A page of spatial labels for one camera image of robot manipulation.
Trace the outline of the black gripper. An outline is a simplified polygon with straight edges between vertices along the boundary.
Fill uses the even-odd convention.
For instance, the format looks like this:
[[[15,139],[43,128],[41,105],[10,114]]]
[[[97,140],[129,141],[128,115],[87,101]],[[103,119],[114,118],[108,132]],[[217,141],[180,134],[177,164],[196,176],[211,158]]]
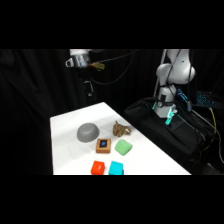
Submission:
[[[89,97],[92,97],[94,95],[94,88],[90,79],[91,69],[89,67],[85,68],[78,68],[78,77],[83,80],[86,94]]]

